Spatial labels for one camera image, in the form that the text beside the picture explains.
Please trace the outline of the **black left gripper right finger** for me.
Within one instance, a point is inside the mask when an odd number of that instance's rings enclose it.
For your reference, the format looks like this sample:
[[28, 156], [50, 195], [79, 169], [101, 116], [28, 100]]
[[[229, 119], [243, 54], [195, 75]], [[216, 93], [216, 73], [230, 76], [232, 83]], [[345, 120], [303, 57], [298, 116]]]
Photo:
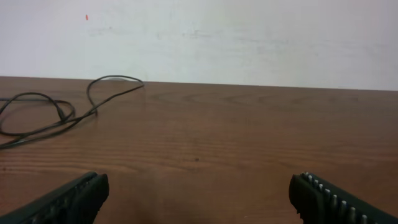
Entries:
[[289, 200], [303, 224], [397, 224], [396, 217], [310, 172], [292, 176]]

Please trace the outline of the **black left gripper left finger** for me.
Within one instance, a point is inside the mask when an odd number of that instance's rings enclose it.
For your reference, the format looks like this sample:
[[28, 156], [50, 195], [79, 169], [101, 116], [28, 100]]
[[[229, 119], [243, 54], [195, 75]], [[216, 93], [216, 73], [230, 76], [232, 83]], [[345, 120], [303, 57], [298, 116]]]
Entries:
[[88, 172], [1, 216], [1, 224], [92, 224], [108, 195], [108, 176]]

